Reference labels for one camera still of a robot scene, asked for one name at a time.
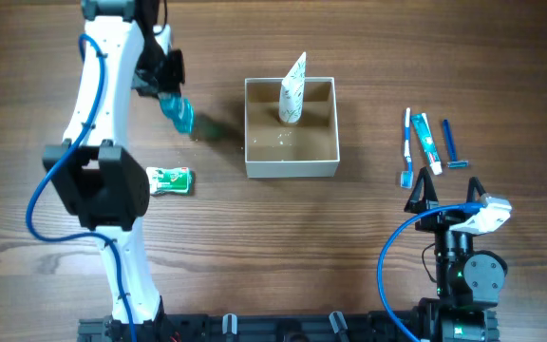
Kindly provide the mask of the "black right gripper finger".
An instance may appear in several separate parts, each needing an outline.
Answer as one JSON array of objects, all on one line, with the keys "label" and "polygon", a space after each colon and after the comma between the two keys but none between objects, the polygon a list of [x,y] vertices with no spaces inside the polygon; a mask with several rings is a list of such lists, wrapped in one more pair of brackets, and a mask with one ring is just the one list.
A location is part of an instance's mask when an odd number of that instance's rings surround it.
[{"label": "black right gripper finger", "polygon": [[404,211],[411,214],[421,214],[438,206],[439,200],[430,173],[426,167],[422,167]]},{"label": "black right gripper finger", "polygon": [[486,191],[484,190],[479,178],[471,177],[468,182],[466,201],[477,202],[485,193]]}]

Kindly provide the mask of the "blue mouthwash bottle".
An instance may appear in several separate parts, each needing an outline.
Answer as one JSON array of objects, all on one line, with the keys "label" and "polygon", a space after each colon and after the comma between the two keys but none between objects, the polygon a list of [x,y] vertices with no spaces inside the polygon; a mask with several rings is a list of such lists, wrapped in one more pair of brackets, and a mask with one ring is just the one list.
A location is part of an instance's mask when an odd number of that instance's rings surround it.
[{"label": "blue mouthwash bottle", "polygon": [[195,112],[190,101],[179,93],[159,93],[160,109],[172,121],[180,134],[191,135],[194,130]]}]

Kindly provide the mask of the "green Dettol soap bar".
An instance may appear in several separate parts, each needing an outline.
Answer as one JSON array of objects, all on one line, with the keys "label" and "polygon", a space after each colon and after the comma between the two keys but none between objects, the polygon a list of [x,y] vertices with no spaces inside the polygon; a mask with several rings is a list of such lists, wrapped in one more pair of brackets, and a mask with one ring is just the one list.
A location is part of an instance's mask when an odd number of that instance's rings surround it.
[{"label": "green Dettol soap bar", "polygon": [[147,167],[146,174],[152,196],[168,193],[188,195],[193,188],[193,174],[188,167],[173,169]]}]

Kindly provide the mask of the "white lotion tube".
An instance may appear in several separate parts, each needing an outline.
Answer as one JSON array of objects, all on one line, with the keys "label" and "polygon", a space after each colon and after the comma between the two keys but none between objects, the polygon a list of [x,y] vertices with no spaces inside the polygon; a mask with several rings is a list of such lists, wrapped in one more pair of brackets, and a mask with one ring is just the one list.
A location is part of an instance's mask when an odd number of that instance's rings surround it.
[{"label": "white lotion tube", "polygon": [[283,124],[297,124],[302,115],[307,53],[303,52],[281,81],[278,116]]}]

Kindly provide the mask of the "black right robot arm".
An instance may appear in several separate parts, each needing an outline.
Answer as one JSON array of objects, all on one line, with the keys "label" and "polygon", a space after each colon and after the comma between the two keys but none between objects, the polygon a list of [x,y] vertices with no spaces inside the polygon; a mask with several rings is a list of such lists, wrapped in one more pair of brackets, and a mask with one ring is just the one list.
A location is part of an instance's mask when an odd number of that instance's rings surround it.
[{"label": "black right robot arm", "polygon": [[493,311],[508,273],[491,251],[475,250],[474,238],[499,229],[512,206],[488,195],[478,178],[469,180],[467,199],[458,209],[439,204],[428,170],[420,170],[405,211],[419,216],[415,229],[434,235],[437,296],[423,298],[404,324],[419,341],[494,342],[500,340]]}]

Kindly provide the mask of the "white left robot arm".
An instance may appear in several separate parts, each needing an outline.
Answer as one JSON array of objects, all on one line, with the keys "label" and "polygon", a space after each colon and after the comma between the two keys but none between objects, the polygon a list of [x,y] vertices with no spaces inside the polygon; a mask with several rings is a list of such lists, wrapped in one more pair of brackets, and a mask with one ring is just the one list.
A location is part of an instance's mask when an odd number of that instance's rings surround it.
[{"label": "white left robot arm", "polygon": [[149,204],[145,170],[127,150],[132,91],[166,104],[184,84],[182,53],[158,18],[161,1],[84,1],[85,31],[78,38],[83,63],[77,101],[60,143],[47,146],[47,171],[29,200],[52,184],[68,213],[83,227],[71,239],[90,238],[99,249],[112,294],[109,317],[83,320],[78,338],[93,341],[165,341],[173,338],[147,265],[142,219]]}]

